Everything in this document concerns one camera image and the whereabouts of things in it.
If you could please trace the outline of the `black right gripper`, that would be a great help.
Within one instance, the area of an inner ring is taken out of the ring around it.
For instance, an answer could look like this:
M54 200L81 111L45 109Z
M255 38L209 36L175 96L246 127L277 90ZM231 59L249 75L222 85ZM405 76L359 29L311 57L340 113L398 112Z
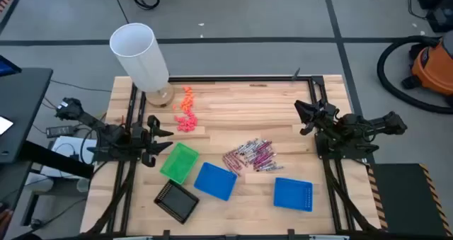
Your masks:
M339 112L334 105L330 103L308 104L299 100L294 102L294 107L299 118L305 126L299 131L303 136L312 132L314 126L317 133L324 133L327 136L339 136L339 130L336 126L336 115Z

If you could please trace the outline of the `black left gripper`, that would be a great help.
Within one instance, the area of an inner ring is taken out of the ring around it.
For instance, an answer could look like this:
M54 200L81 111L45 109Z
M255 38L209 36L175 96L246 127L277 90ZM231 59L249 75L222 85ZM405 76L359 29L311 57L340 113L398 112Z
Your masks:
M145 166L155 167L156 158L151 154L151 145L154 142L154 135L157 137L168 137L172 132L158 128L159 120L155 115L150 115L147 119L149 129L142 127L138 121L132 124L132 144L137 153L137 159ZM173 142L154 143L154 154L160 154L163 150L171 146Z

